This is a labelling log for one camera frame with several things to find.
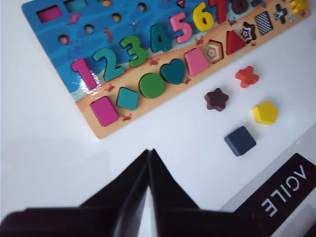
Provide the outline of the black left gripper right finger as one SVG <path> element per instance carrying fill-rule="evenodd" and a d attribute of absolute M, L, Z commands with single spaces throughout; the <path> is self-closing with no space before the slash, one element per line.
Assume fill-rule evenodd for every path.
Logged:
<path fill-rule="evenodd" d="M 160 237 L 266 237 L 264 218 L 199 208 L 174 180 L 162 159 L 151 150 L 149 186 Z"/>

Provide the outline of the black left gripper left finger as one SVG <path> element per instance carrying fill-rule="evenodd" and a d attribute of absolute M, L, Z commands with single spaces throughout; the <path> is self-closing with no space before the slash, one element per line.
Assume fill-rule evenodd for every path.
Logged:
<path fill-rule="evenodd" d="M 8 214 L 2 237 L 135 237 L 148 185 L 145 150 L 116 179 L 77 207 L 27 208 Z"/>

